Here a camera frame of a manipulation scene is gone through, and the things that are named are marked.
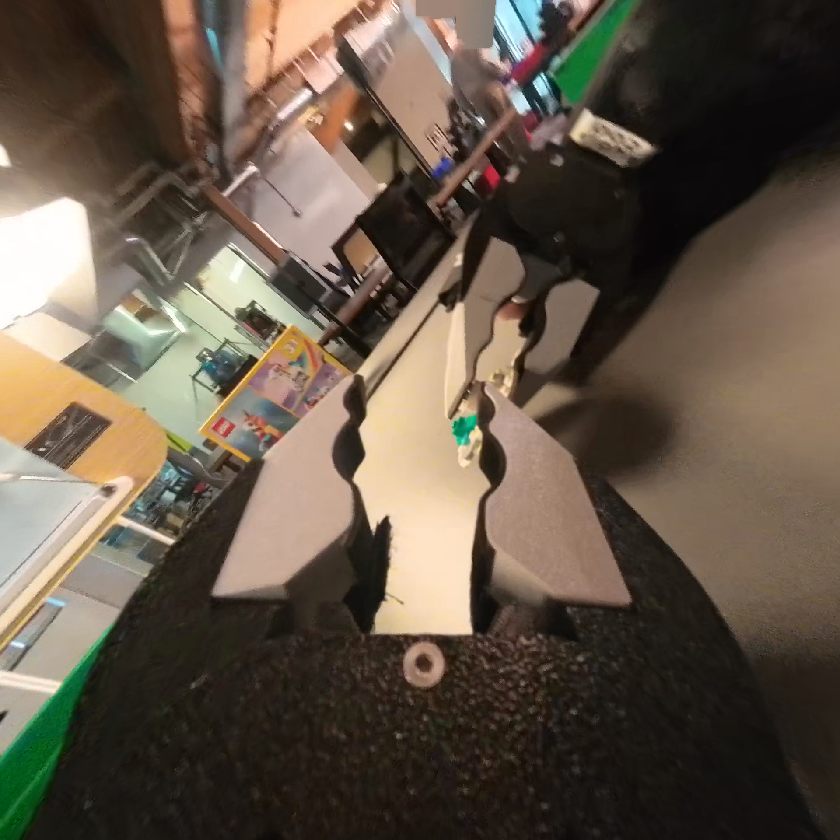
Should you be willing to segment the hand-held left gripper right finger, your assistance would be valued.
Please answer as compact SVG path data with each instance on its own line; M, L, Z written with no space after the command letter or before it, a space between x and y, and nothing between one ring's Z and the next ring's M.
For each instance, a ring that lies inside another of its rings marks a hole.
M471 619L503 607L623 610L632 596L574 457L495 386L480 387Z

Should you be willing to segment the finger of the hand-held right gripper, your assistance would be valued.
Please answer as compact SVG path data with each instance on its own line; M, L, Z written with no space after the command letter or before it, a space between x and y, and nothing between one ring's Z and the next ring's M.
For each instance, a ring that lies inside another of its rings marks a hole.
M601 293L583 279L541 296L528 314L526 339L512 363L511 397L532 397L571 358Z
M489 345L497 313L522 288L526 270L514 245L491 237L463 298L451 311L444 373L444 412L454 419Z

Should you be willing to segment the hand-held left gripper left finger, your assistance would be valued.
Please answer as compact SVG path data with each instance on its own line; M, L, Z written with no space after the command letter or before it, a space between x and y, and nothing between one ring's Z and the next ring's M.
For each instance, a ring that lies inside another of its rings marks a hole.
M260 462L212 588L217 601L284 602L301 626L338 604L370 628L370 522L354 478L364 381L332 388Z

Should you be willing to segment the tan and teal lego model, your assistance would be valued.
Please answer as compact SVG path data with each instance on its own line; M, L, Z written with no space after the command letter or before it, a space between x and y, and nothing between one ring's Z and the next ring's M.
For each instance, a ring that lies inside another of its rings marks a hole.
M517 374L512 365L494 371L487 384L509 398L515 389ZM473 384L458 406L452 423L452 433L457 443L457 461L461 468L468 468L480 454L483 433L478 426L480 407L479 384Z

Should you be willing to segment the person's right forearm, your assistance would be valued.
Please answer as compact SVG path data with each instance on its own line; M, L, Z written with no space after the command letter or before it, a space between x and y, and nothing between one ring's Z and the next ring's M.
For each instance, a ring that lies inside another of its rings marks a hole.
M632 275L671 267L838 120L838 1L638 2L584 106L655 147Z

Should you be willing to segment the yellow lego box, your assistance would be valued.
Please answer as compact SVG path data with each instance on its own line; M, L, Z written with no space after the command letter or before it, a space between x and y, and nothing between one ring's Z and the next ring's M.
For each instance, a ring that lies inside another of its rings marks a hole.
M350 374L306 333L290 326L198 433L239 459L260 459Z

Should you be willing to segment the green board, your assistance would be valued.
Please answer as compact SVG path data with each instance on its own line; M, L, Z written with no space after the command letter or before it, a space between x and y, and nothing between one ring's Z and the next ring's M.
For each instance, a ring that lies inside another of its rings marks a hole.
M33 699L2 702L2 737L8 713L23 721L2 750L1 838L25 838L53 779L67 744L70 723L112 627L100 636L63 680L40 678L3 669L2 690Z
M638 1L599 2L581 21L572 41L554 61L549 73L560 90L563 104L574 106L583 99L637 5Z

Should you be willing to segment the pale blue instruction booklet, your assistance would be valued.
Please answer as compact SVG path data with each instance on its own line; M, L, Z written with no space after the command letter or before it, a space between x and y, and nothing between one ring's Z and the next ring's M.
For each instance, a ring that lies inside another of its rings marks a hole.
M99 483L1 442L1 609L62 568L128 499L128 476Z

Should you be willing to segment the wooden book stand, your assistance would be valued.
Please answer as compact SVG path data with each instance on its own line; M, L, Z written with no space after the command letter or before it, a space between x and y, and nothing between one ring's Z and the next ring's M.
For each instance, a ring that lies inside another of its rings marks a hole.
M135 485L101 535L2 612L2 646L15 636L160 472L167 453L161 425L143 409L66 364L2 335L2 439L72 476Z

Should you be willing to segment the white light box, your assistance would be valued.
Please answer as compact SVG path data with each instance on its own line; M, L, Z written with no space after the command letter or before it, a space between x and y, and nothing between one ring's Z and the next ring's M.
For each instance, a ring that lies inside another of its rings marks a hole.
M1 326L51 302L71 309L96 301L96 270L88 211L61 197L2 215Z

